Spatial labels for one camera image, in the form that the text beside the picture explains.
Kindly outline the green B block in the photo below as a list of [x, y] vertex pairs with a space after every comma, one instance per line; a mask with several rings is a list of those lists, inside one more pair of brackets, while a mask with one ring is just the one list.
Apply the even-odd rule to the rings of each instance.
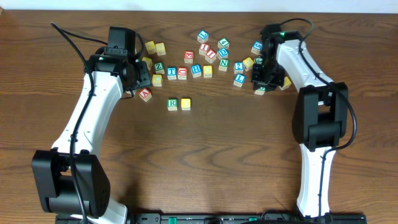
[[265, 87], [260, 87], [257, 90], [254, 91], [255, 95], [264, 95], [266, 92], [266, 88]]

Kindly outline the green R block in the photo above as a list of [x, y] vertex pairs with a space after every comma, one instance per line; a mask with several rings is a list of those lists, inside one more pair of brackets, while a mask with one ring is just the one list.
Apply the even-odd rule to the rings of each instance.
[[178, 110], [178, 99], [171, 98], [167, 100], [167, 109], [169, 111], [177, 111]]

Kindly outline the yellow O block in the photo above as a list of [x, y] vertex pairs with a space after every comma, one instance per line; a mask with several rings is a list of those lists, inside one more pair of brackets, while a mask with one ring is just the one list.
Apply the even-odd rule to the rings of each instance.
[[192, 101], [190, 98], [182, 98], [181, 99], [181, 109], [184, 111], [191, 110]]
[[213, 67], [211, 65], [203, 66], [203, 77], [211, 78], [213, 76]]

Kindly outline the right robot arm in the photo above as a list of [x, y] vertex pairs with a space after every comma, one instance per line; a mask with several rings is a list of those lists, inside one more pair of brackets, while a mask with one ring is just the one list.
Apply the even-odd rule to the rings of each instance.
[[348, 87], [334, 82], [312, 59], [305, 38], [281, 24], [265, 26], [260, 33], [262, 62], [253, 66], [255, 90], [283, 88], [289, 78], [298, 95], [292, 131], [302, 154], [301, 186], [296, 207], [301, 217], [319, 219], [330, 212], [328, 188], [335, 153], [342, 149], [347, 114], [352, 110]]

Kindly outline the green J block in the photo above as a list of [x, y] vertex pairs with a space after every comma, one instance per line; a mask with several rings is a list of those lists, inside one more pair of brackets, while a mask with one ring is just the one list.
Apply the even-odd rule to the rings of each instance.
[[262, 63], [263, 63], [263, 58], [261, 58], [261, 57], [256, 57], [256, 58], [254, 59], [254, 62], [255, 62], [255, 64], [262, 65]]

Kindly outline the yellow C block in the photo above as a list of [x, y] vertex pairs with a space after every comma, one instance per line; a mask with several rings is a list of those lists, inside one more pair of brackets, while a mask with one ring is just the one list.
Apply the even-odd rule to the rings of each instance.
[[162, 75], [161, 74], [153, 74], [152, 76], [152, 85], [161, 87], [162, 86]]

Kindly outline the red A block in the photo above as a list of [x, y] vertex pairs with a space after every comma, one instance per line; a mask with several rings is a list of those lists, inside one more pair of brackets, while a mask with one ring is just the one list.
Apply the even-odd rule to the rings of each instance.
[[139, 97], [145, 101], [148, 102], [152, 98], [152, 93], [148, 88], [143, 88], [139, 92]]

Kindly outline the blue l block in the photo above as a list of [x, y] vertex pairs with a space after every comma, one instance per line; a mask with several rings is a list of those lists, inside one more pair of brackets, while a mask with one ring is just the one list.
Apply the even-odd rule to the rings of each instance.
[[199, 41], [200, 43], [206, 43], [208, 41], [208, 38], [209, 38], [209, 33], [207, 33], [207, 31], [205, 30], [199, 31], [197, 35], [197, 41]]
[[243, 75], [242, 73], [238, 73], [238, 74], [236, 74], [236, 76], [234, 78], [233, 85], [241, 88], [243, 86], [243, 83], [245, 82], [245, 80], [246, 80], [246, 76]]

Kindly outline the blue G block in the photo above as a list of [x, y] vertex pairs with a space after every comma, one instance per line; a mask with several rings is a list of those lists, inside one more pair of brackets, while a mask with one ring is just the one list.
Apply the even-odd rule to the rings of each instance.
[[253, 54], [260, 55], [260, 54], [261, 54], [262, 48], [263, 48], [263, 43], [256, 40], [256, 41], [253, 43], [253, 45], [252, 45], [251, 52], [252, 52]]

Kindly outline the yellow block top left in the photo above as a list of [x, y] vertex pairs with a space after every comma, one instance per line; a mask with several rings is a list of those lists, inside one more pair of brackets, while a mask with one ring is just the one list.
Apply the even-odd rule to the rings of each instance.
[[149, 55], [155, 54], [157, 52], [154, 41], [146, 42], [145, 47]]

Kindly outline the yellow S block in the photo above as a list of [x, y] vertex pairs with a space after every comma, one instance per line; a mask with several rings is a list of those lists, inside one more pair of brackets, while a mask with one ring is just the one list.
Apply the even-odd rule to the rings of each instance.
[[155, 45], [156, 52], [158, 56], [162, 56], [166, 54], [165, 44], [163, 42], [158, 43]]

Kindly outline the green N block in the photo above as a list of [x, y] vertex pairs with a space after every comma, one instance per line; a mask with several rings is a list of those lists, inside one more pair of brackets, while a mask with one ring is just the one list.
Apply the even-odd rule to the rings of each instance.
[[226, 58], [222, 58], [219, 62], [218, 70], [226, 72], [228, 70], [228, 67], [229, 67], [229, 60]]

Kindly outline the blue D block centre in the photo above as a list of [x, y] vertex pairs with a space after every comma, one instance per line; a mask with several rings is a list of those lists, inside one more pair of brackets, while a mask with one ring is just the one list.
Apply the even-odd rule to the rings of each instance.
[[219, 49], [218, 51], [217, 51], [217, 57], [218, 57], [218, 59], [227, 59], [228, 58], [228, 56], [229, 56], [229, 52], [228, 52], [228, 49], [226, 49], [226, 48], [221, 48], [221, 49]]

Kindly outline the red I block lower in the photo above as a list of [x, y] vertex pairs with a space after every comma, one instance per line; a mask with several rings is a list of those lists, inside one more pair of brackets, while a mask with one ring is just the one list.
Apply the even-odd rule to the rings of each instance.
[[217, 52], [213, 49], [209, 49], [205, 54], [205, 60], [208, 63], [213, 63], [217, 59]]

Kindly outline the red i block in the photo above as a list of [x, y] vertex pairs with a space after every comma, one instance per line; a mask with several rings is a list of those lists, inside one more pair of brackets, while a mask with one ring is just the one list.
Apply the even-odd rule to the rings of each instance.
[[206, 43], [201, 43], [199, 47], [199, 54], [206, 55], [207, 51], [209, 51], [210, 45]]
[[213, 49], [209, 49], [205, 54], [205, 60], [208, 63], [213, 63], [217, 59], [217, 52]]

